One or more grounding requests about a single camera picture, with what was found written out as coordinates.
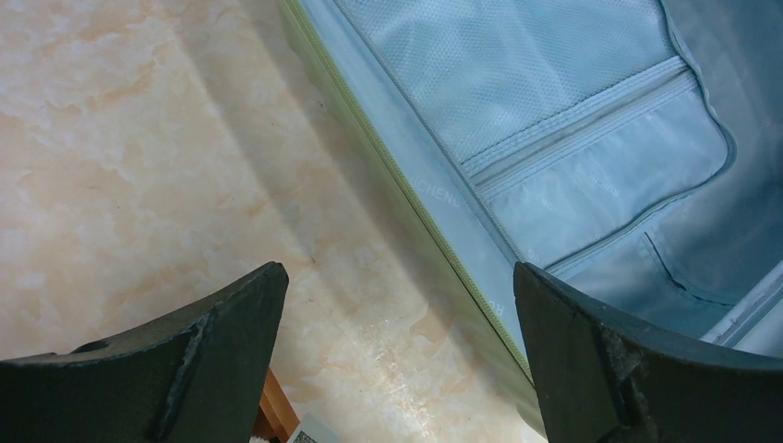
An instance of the light blue fabric lining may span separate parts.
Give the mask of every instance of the light blue fabric lining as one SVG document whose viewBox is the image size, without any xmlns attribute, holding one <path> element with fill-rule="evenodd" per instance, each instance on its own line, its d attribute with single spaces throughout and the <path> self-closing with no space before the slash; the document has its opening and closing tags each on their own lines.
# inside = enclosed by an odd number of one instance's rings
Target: light blue fabric lining
<svg viewBox="0 0 783 443">
<path fill-rule="evenodd" d="M 303 4 L 520 348 L 509 248 L 696 338 L 783 258 L 779 3 L 333 2 Z"/>
</svg>

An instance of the marble floor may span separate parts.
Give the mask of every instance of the marble floor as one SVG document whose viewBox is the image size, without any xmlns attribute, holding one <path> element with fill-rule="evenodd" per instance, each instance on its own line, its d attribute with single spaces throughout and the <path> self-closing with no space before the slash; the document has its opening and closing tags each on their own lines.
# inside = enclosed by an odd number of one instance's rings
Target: marble floor
<svg viewBox="0 0 783 443">
<path fill-rule="evenodd" d="M 454 322 L 271 0 L 0 1 L 0 358 L 270 261 L 271 367 L 344 441 L 543 441 Z"/>
</svg>

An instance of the mesh pocket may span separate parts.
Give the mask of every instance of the mesh pocket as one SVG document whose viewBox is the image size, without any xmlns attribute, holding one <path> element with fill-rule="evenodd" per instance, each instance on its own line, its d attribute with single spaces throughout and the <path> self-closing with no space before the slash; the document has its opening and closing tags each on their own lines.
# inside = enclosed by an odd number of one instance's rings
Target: mesh pocket
<svg viewBox="0 0 783 443">
<path fill-rule="evenodd" d="M 466 162 L 674 55 L 656 0 L 335 0 Z"/>
</svg>

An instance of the wooden object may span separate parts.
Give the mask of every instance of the wooden object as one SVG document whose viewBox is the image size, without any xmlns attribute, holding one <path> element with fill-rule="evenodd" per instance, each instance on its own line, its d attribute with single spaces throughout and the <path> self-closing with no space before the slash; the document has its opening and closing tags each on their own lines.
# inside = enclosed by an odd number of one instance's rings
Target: wooden object
<svg viewBox="0 0 783 443">
<path fill-rule="evenodd" d="M 285 443 L 298 426 L 299 419 L 294 408 L 291 407 L 291 402 L 285 397 L 280 383 L 270 370 L 267 372 L 264 391 L 261 394 L 253 436 L 267 440 L 276 438 L 281 443 Z"/>
</svg>

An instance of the suitcase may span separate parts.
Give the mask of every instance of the suitcase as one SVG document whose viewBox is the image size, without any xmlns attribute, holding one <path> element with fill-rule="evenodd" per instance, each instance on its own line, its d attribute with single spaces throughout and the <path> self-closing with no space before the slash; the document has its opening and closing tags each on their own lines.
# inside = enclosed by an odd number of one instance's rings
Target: suitcase
<svg viewBox="0 0 783 443">
<path fill-rule="evenodd" d="M 628 441 L 706 441 L 617 412 L 632 402 L 623 396 L 643 389 L 618 388 L 606 343 L 563 335 L 558 324 L 528 327 L 548 313 L 520 300 L 586 294 L 603 306 L 598 312 L 662 331 L 680 351 L 720 353 L 709 360 L 716 371 L 736 373 L 726 355 L 754 354 L 745 369 L 758 364 L 780 377 L 779 2 L 280 5 L 311 81 L 388 189 L 390 214 L 410 227 L 459 321 L 533 428 L 556 442 L 626 441 L 618 429 L 630 428 L 647 431 Z M 515 284 L 518 263 L 518 280 L 554 286 Z M 604 324 L 590 318 L 590 328 Z M 614 381 L 590 395 L 611 399 L 611 424 L 585 435 L 557 430 L 569 406 L 542 393 L 568 385 L 567 377 L 584 381 L 575 361 L 563 360 L 566 349 L 542 345 L 549 336 L 595 351 L 586 366 Z M 689 355 L 645 349 L 672 361 Z M 552 360 L 564 364 L 558 377 L 541 373 Z M 590 395 L 576 403 L 600 403 Z M 783 406 L 761 397 L 764 407 Z"/>
</svg>

